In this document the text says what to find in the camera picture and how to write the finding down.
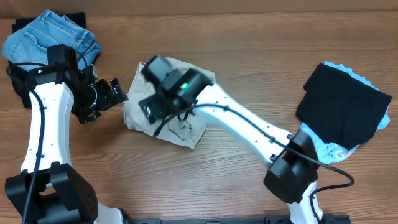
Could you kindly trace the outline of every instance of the folded cloth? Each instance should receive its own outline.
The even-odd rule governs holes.
[[[61,18],[65,19],[66,21],[70,19],[78,26],[86,29],[86,15],[82,12],[67,14],[61,16]],[[35,20],[35,18],[16,19],[15,24],[12,25],[12,32],[15,33],[19,31],[20,29],[24,28],[27,24],[31,23],[33,20]],[[20,67],[14,67],[13,69],[11,69],[11,73],[21,80],[26,80],[29,74],[28,71],[25,71]],[[12,80],[12,86],[14,87],[14,91],[21,97],[22,104],[24,105],[24,107],[30,108],[31,103],[29,98],[29,91],[25,88],[25,86],[15,82],[14,80]]]
[[[344,67],[344,65],[335,65],[331,62],[325,62],[325,65],[346,72],[355,80],[359,80],[363,84],[370,86],[371,88],[378,91],[376,87],[372,86],[370,81],[367,81],[364,77],[361,77],[353,73],[351,68],[346,68]],[[384,110],[383,117],[381,121],[378,123],[376,129],[384,129],[390,122],[390,119],[387,115],[387,111],[388,111],[388,106]],[[326,164],[343,161],[347,159],[352,153],[354,153],[354,151],[358,148],[358,144],[355,147],[350,148],[350,150],[347,150],[343,146],[340,146],[339,144],[336,143],[332,142],[324,143],[322,139],[304,122],[302,123],[300,129],[304,130],[308,135],[311,136],[319,161],[324,162]]]
[[[172,68],[186,69],[189,68],[198,70],[215,82],[215,74],[209,70],[198,68],[192,64],[181,62],[173,58],[166,58],[171,64]],[[137,68],[136,76],[132,81],[130,90],[127,94],[129,100],[123,104],[124,123],[129,129],[142,131],[150,136],[153,136],[156,128],[161,124],[161,121],[156,121],[154,124],[149,124],[149,120],[145,117],[138,102],[152,96],[155,93],[155,88],[151,82],[145,80],[141,74],[143,63],[140,63]],[[173,144],[186,146],[194,149],[198,144],[201,136],[205,132],[206,124],[202,120],[192,114],[188,115],[187,120],[179,121],[178,118],[170,120],[161,130],[157,138],[169,141]]]
[[[48,64],[47,47],[65,44],[81,53],[91,64],[101,47],[90,31],[76,25],[67,16],[60,17],[46,10],[24,28],[10,35],[3,45],[2,56],[12,63],[35,62]],[[84,60],[78,54],[78,66],[85,68]],[[24,70],[37,68],[35,65],[23,65]]]

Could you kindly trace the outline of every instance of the blue denim garment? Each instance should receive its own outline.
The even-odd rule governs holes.
[[[346,72],[352,78],[355,78],[356,80],[363,82],[365,85],[368,85],[374,88],[375,90],[379,91],[379,89],[374,87],[370,81],[367,81],[364,77],[353,73],[353,70],[351,68],[346,68],[344,65],[335,65],[331,62],[325,62],[325,65]],[[379,126],[377,127],[377,130],[384,129],[387,126],[387,124],[390,123],[390,119],[387,115],[387,112],[388,108],[386,110],[383,119],[381,119]],[[358,146],[355,146],[354,148],[347,150],[343,146],[340,146],[336,143],[324,143],[321,140],[321,138],[317,136],[317,134],[314,131],[312,131],[310,127],[308,127],[308,125],[305,124],[304,122],[301,124],[300,129],[305,131],[308,135],[310,135],[312,142],[315,146],[315,150],[317,152],[319,161],[326,164],[343,161],[347,159],[352,153],[354,153],[354,151],[358,148]]]
[[[26,27],[7,38],[2,56],[12,63],[36,62],[47,65],[47,47],[57,44],[65,44],[82,53],[88,65],[101,52],[93,33],[76,25],[67,16],[60,17],[46,10]],[[76,56],[79,69],[85,68],[83,59]],[[37,66],[23,65],[21,68],[29,71]]]

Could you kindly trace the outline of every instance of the jeans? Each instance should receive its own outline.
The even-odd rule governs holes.
[[[67,16],[60,17],[46,10],[26,27],[7,38],[2,56],[12,63],[36,62],[47,65],[47,47],[58,44],[74,48],[84,56],[88,65],[101,52],[93,33],[76,25]],[[79,54],[76,56],[79,69],[84,69],[84,60]],[[37,66],[23,65],[21,68],[29,71]]]

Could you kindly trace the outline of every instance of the black garment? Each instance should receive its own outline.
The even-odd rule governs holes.
[[[80,27],[86,29],[86,15],[83,12],[67,14],[66,16]],[[34,19],[35,18],[16,19],[15,24],[12,25],[12,33],[15,33],[18,30],[24,28]],[[26,80],[26,77],[28,75],[28,72],[21,69],[20,67],[13,68],[11,70],[11,73],[20,78],[21,80]],[[14,87],[14,91],[22,98],[22,104],[24,105],[24,107],[30,108],[31,104],[29,98],[29,91],[27,91],[24,86],[18,85],[18,83],[16,83],[14,80],[12,81],[12,86]]]
[[[323,64],[303,88],[307,93],[297,108],[297,117],[323,142],[346,149],[374,136],[392,99],[346,72]]]

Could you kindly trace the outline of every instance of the clothing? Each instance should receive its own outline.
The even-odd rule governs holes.
[[[36,62],[47,64],[47,47],[65,44],[84,55],[90,64],[101,47],[90,31],[79,27],[68,17],[60,17],[46,10],[38,18],[10,35],[4,43],[2,55],[12,63]],[[78,61],[80,69],[85,68],[83,60]],[[37,68],[34,65],[21,66],[24,70]]]
[[[367,88],[367,89],[373,89],[376,93],[380,93],[380,92],[377,92],[378,91],[378,89],[376,88],[376,87],[374,87],[374,86],[372,86],[371,85],[371,83],[369,82],[369,81],[367,81],[365,78],[363,78],[363,77],[361,77],[361,76],[359,76],[359,75],[357,75],[357,74],[355,74],[355,73],[353,73],[352,72],[352,69],[350,69],[350,68],[346,68],[346,67],[344,67],[344,65],[334,65],[334,64],[332,64],[332,63],[330,63],[330,62],[325,62],[325,65],[320,65],[318,68],[317,68],[317,71],[319,72],[319,71],[321,71],[319,68],[320,67],[329,67],[329,68],[331,68],[332,69],[332,67],[333,68],[337,68],[338,70],[341,70],[341,71],[343,71],[343,73],[341,73],[341,74],[344,74],[345,75],[345,78],[346,77],[349,77],[349,79],[348,80],[353,80],[353,79],[355,79],[354,81],[355,82],[353,82],[354,83],[354,86],[357,86],[357,84],[359,83],[359,82],[357,82],[357,80],[359,80],[360,82],[362,82],[362,83],[364,83],[365,85],[367,85],[367,86],[370,86],[370,88]],[[306,96],[304,97],[304,98],[306,98],[306,99],[309,99],[310,97],[308,97],[307,95],[309,95],[310,93],[308,92],[308,90],[313,90],[313,88],[311,87],[311,86],[309,86],[309,85],[313,85],[314,83],[316,83],[316,81],[315,80],[317,80],[316,78],[315,79],[313,79],[313,80],[311,80],[310,82],[307,82],[306,83],[306,85],[304,86],[305,87],[305,89],[307,90],[307,94],[306,94]],[[328,103],[327,102],[331,102],[331,101],[333,101],[334,100],[334,102],[332,102],[331,104],[333,104],[333,106],[335,107],[331,107],[331,112],[335,112],[335,115],[337,115],[338,113],[339,113],[339,111],[340,111],[340,109],[341,109],[341,107],[339,106],[339,105],[343,105],[342,104],[342,102],[346,102],[346,104],[345,104],[345,109],[344,109],[344,111],[349,111],[349,110],[351,110],[351,112],[352,112],[352,108],[351,108],[351,104],[349,104],[349,99],[352,99],[352,98],[354,98],[354,99],[356,99],[356,104],[354,104],[355,106],[358,106],[358,102],[363,102],[363,101],[361,101],[361,100],[358,100],[358,98],[356,98],[356,97],[352,97],[352,94],[351,93],[347,93],[346,92],[346,96],[345,97],[343,97],[343,99],[341,99],[340,98],[340,102],[341,102],[341,104],[339,104],[339,102],[338,102],[338,97],[337,96],[340,96],[341,97],[341,91],[342,90],[344,90],[345,88],[344,87],[342,87],[342,86],[346,86],[346,84],[347,83],[339,83],[339,85],[337,85],[337,88],[335,88],[336,87],[336,83],[333,83],[333,82],[330,82],[330,80],[328,80],[327,81],[328,82],[328,85],[329,85],[329,88],[325,88],[325,91],[319,91],[319,92],[317,92],[317,94],[318,95],[322,95],[321,96],[321,98],[322,97],[325,97],[325,96],[329,96],[329,97],[326,97],[325,99],[325,101],[322,101],[322,102],[318,102],[319,104],[323,104],[323,115],[321,115],[321,116],[324,116],[325,114],[327,114],[327,112],[325,112],[325,108],[327,108],[327,107],[329,107],[330,108],[330,105],[327,105]],[[362,93],[362,91],[361,91],[361,88],[359,88],[360,90],[358,91],[358,89],[357,88],[355,88],[354,86],[350,86],[350,88],[352,88],[352,90],[356,90],[355,91],[355,93],[357,93],[357,94],[355,94],[356,96],[360,96],[361,95],[361,93]],[[333,92],[331,92],[330,94],[327,94],[327,93],[325,93],[326,92],[326,90],[330,90],[330,89],[333,89],[334,91]],[[364,117],[364,114],[369,114],[369,111],[371,112],[371,113],[373,113],[373,114],[381,114],[381,116],[379,116],[379,115],[375,115],[375,116],[370,116],[371,118],[367,118],[368,120],[362,120],[362,124],[360,125],[360,126],[356,126],[355,128],[357,128],[357,133],[355,133],[353,136],[358,136],[358,135],[363,135],[364,133],[368,133],[367,131],[363,131],[363,132],[360,132],[360,131],[358,131],[359,129],[361,129],[361,128],[364,128],[364,129],[369,129],[369,126],[370,126],[370,124],[373,122],[373,120],[375,120],[375,123],[376,123],[376,125],[374,125],[373,126],[373,133],[371,133],[371,136],[370,137],[368,137],[369,139],[373,136],[373,134],[374,134],[374,132],[376,131],[376,129],[384,129],[386,126],[387,126],[387,124],[389,123],[389,118],[388,118],[388,115],[387,115],[387,109],[388,109],[388,104],[389,104],[389,102],[391,101],[391,96],[388,96],[388,95],[386,95],[386,94],[383,94],[383,93],[380,93],[380,94],[376,94],[377,96],[380,96],[382,99],[384,99],[385,101],[384,101],[384,103],[383,103],[383,100],[382,101],[380,101],[380,102],[378,102],[378,103],[376,103],[376,105],[382,105],[381,107],[379,107],[379,108],[376,108],[376,110],[370,110],[371,108],[373,108],[374,109],[374,101],[373,100],[370,100],[370,99],[374,99],[373,98],[373,96],[372,97],[370,97],[370,98],[368,98],[369,97],[369,95],[366,95],[366,99],[367,100],[365,100],[365,102],[366,103],[360,103],[359,105],[361,105],[362,106],[362,109],[361,109],[361,111],[358,111],[358,108],[357,108],[357,111],[359,112],[358,114],[351,114],[351,116],[350,116],[350,113],[345,113],[345,114],[343,114],[341,117],[344,117],[344,116],[346,116],[346,119],[349,119],[349,120],[352,120],[354,117],[355,118],[358,118],[358,120],[360,121],[361,120],[361,118],[363,118]],[[320,125],[323,125],[324,123],[326,123],[326,126],[325,127],[328,127],[329,128],[329,126],[327,126],[327,123],[329,122],[330,120],[328,120],[328,121],[322,121],[321,122],[321,124]],[[332,143],[331,141],[326,141],[327,143],[325,143],[317,134],[319,134],[318,132],[317,132],[317,134],[305,123],[305,122],[303,122],[302,123],[302,125],[301,125],[301,129],[302,130],[304,130],[307,134],[309,134],[310,136],[311,136],[311,138],[312,138],[312,141],[313,141],[313,143],[314,143],[314,146],[315,146],[315,149],[316,149],[316,151],[317,151],[317,155],[318,155],[318,158],[319,158],[319,160],[321,161],[321,162],[324,162],[324,163],[327,163],[327,164],[329,164],[329,163],[334,163],[334,162],[339,162],[339,161],[342,161],[342,160],[344,160],[344,159],[346,159],[346,158],[348,158],[352,153],[354,153],[354,151],[358,148],[358,144],[360,144],[360,143],[358,143],[357,145],[354,145],[353,147],[348,147],[348,149],[350,149],[350,150],[347,150],[346,148],[344,148],[343,146],[340,146],[339,144],[337,144],[337,143]]]
[[[194,68],[201,71],[211,80],[215,81],[215,74],[209,70],[204,70],[191,65],[186,62],[181,62],[173,58],[166,58],[171,64],[172,68],[186,69]],[[153,136],[156,128],[161,124],[161,121],[156,121],[150,124],[145,117],[138,102],[152,96],[155,93],[155,88],[151,82],[145,80],[141,74],[144,64],[140,63],[137,68],[136,76],[132,81],[130,90],[127,94],[129,100],[123,104],[124,123],[129,129],[142,131],[150,136]],[[178,118],[170,120],[161,130],[157,138],[169,141],[173,144],[186,146],[194,149],[198,144],[201,136],[205,132],[206,124],[200,118],[192,114],[188,115],[186,121],[179,121]]]
[[[74,14],[67,14],[65,16],[61,16],[61,18],[68,20],[70,19],[74,23],[76,23],[78,26],[82,28],[86,28],[86,16],[84,13],[74,13]],[[27,24],[32,22],[35,18],[27,18],[27,19],[16,19],[15,24],[12,25],[12,33],[15,33],[19,31],[20,29],[24,28]],[[28,71],[23,70],[20,67],[14,67],[11,70],[11,73],[18,77],[21,80],[25,80],[28,76]],[[30,108],[31,103],[30,103],[30,98],[29,98],[29,91],[26,90],[25,86],[22,86],[18,83],[16,83],[14,80],[12,80],[12,86],[14,87],[14,91],[21,97],[22,99],[22,104],[24,105],[25,108]]]

